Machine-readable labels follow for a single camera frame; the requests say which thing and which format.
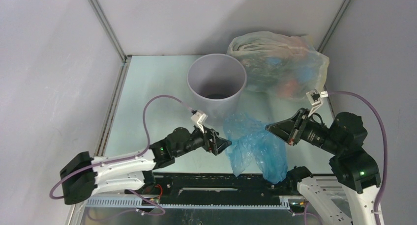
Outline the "grey plastic trash bin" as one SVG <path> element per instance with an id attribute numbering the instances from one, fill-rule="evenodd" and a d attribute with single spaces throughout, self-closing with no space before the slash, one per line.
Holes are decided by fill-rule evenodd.
<path id="1" fill-rule="evenodd" d="M 241 62 L 232 56 L 209 54 L 191 64 L 186 82 L 196 107 L 208 116 L 206 123 L 221 126 L 238 108 L 247 73 Z"/>

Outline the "blue plastic trash bag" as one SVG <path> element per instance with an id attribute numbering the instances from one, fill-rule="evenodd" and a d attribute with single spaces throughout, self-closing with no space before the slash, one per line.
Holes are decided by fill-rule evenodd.
<path id="1" fill-rule="evenodd" d="M 240 176 L 255 160 L 263 179 L 277 184 L 286 178 L 288 162 L 285 142 L 265 129 L 267 123 L 246 113 L 227 117 L 223 130 L 232 145 L 225 150 L 234 176 Z"/>

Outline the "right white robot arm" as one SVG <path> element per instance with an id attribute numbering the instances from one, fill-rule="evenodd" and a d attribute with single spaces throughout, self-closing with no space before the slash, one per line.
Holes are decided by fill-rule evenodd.
<path id="1" fill-rule="evenodd" d="M 346 195 L 351 216 L 331 200 L 328 193 L 307 167 L 295 167 L 279 183 L 293 195 L 302 195 L 318 212 L 325 225 L 382 225 L 384 219 L 377 195 L 382 189 L 376 161 L 362 148 L 367 137 L 360 116 L 341 112 L 330 127 L 311 118 L 310 110 L 301 108 L 286 120 L 269 124 L 265 129 L 296 145 L 305 141 L 330 154 L 329 160 L 337 185 Z"/>

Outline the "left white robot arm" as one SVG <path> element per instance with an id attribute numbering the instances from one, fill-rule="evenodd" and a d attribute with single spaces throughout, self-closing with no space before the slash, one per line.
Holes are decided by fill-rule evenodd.
<path id="1" fill-rule="evenodd" d="M 214 129 L 201 131 L 195 127 L 189 132 L 178 127 L 151 144 L 144 154 L 138 151 L 114 157 L 91 157 L 89 152 L 81 152 L 60 171 L 64 203 L 77 204 L 95 194 L 118 190 L 149 194 L 155 189 L 153 170 L 170 166 L 176 158 L 196 149 L 218 155 L 231 144 Z"/>

